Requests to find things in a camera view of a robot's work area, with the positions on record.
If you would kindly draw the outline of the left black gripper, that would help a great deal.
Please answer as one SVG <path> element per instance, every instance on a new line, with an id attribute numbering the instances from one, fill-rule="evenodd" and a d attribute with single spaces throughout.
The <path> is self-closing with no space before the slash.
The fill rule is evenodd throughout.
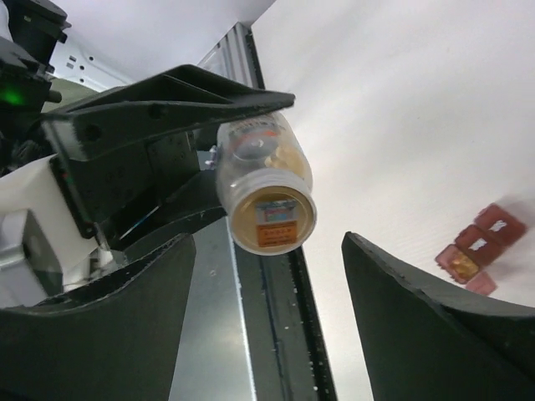
<path id="1" fill-rule="evenodd" d="M 150 251 L 226 215 L 216 172 L 198 172 L 192 130 L 294 102 L 294 94 L 250 88 L 188 64 L 46 114 L 42 127 L 79 234 L 102 236 L 113 251 Z"/>

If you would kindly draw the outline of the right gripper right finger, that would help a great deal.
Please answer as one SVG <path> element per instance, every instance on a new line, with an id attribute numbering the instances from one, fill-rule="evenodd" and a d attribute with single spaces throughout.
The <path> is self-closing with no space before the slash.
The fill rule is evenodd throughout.
<path id="1" fill-rule="evenodd" d="M 352 232 L 342 253 L 375 399 L 533 399 L 531 307 L 469 292 Z"/>

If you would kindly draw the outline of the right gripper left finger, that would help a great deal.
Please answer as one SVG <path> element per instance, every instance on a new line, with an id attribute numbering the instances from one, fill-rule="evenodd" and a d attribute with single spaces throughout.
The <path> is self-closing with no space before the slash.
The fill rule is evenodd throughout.
<path id="1" fill-rule="evenodd" d="M 181 235 L 88 285 L 4 308 L 2 399 L 168 399 L 195 259 Z"/>

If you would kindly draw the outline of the clear pill bottle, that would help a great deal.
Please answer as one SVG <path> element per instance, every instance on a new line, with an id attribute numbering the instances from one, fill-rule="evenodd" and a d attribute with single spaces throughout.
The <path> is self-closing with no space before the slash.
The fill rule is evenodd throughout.
<path id="1" fill-rule="evenodd" d="M 222 124 L 217 131 L 216 157 L 217 195 L 229 230 L 228 213 L 246 190 L 287 185 L 312 197 L 309 162 L 279 112 Z"/>

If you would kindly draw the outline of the red weekly pill organizer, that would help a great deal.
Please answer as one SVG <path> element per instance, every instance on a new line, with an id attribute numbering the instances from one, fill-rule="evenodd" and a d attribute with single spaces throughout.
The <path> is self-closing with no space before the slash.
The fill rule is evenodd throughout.
<path id="1" fill-rule="evenodd" d="M 436 265 L 470 292 L 489 296 L 497 284 L 487 269 L 528 232 L 503 206 L 491 203 L 435 257 Z"/>

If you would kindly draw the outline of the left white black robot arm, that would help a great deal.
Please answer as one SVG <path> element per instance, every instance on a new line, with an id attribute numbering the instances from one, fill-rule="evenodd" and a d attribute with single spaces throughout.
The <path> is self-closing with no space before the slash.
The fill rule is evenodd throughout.
<path id="1" fill-rule="evenodd" d="M 293 106 L 292 94 L 247 87 L 186 64 L 69 105 L 49 74 L 66 12 L 8 1 L 1 42 L 2 209 L 29 209 L 51 246 L 125 251 L 192 233 L 223 215 L 197 152 L 217 126 Z"/>

